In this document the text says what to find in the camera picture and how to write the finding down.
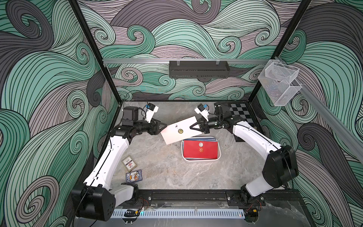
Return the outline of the pink envelope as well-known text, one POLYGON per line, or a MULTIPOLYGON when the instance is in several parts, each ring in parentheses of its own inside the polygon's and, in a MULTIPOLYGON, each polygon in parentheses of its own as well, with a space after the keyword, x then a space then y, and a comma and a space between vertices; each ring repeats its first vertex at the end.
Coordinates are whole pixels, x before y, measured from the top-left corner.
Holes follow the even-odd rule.
POLYGON ((201 131, 190 129, 190 126, 192 126, 196 122, 197 119, 195 116, 193 116, 167 126, 161 131, 161 135, 165 143, 168 145, 194 136, 201 135, 201 131))

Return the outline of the red envelope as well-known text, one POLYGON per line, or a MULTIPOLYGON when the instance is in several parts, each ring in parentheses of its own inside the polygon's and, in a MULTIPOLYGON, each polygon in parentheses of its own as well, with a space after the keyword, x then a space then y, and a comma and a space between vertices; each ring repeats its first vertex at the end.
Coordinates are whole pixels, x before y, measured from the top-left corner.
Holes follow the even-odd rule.
POLYGON ((217 159, 217 141, 185 140, 183 142, 183 156, 186 159, 217 159))

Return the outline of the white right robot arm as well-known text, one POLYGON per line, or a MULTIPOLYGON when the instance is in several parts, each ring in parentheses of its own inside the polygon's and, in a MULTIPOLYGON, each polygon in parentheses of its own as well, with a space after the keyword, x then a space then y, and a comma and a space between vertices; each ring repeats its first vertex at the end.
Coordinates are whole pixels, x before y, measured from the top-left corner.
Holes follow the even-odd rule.
POLYGON ((253 128, 239 115, 232 115, 226 102, 214 103, 214 117, 209 119, 207 105, 199 104, 194 111, 202 115, 191 130, 210 133, 211 129, 226 129, 248 143, 265 161, 262 173, 241 187, 242 203, 251 204, 261 194, 293 181, 299 175, 296 151, 289 145, 283 146, 253 128))

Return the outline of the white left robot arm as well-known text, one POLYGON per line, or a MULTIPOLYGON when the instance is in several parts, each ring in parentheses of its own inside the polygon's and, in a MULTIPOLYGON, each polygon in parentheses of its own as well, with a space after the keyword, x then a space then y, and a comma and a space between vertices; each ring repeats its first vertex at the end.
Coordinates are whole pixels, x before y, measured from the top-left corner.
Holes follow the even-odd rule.
POLYGON ((167 127, 167 124, 154 119, 158 109, 154 104, 147 104, 145 117, 141 120, 139 111, 142 108, 123 109, 121 124, 112 129, 106 150, 96 166, 84 182, 75 185, 71 191, 76 217, 108 221, 117 206, 137 199, 138 186, 135 183, 123 183, 112 189, 112 177, 134 137, 144 132, 158 135, 167 127))

